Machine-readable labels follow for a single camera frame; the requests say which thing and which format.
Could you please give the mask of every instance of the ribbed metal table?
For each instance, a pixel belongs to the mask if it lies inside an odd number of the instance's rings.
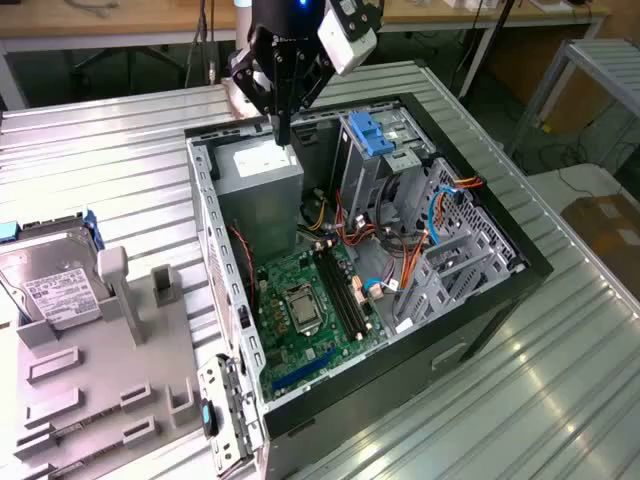
[[[317,103],[395,92],[416,95],[555,271],[475,359],[296,478],[640,478],[640,305],[429,70],[360,68]],[[230,118],[222,89],[208,87],[6,114],[0,221],[91,205],[107,245],[131,256],[131,277],[179,269],[202,363],[220,333],[182,131]],[[213,472],[198,431],[107,478]]]
[[[602,85],[624,105],[635,118],[640,118],[640,47],[622,39],[571,40],[563,43],[520,117],[506,152],[513,155],[526,135],[527,128],[543,108],[562,73],[574,65]],[[603,153],[605,160],[614,146],[631,127],[623,128]]]

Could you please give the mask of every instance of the hard drive label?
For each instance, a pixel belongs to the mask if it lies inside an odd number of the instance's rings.
[[[98,301],[82,268],[24,283],[24,288],[51,322],[99,310]]]

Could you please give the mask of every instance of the motherboard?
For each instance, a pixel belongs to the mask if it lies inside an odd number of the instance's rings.
[[[304,250],[257,269],[258,333],[267,364],[260,375],[271,401],[386,340],[380,318],[359,295],[342,244]]]

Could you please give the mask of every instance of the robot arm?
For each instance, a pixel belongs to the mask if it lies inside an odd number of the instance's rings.
[[[270,115],[276,143],[287,145],[291,116],[375,48],[382,11],[362,0],[254,0],[252,17],[249,45],[230,59],[231,76]]]

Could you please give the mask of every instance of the ram slot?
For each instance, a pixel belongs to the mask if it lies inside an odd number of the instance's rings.
[[[366,324],[351,289],[340,274],[335,258],[331,252],[317,252],[314,261],[349,341],[357,340],[358,334],[363,336],[367,333]]]

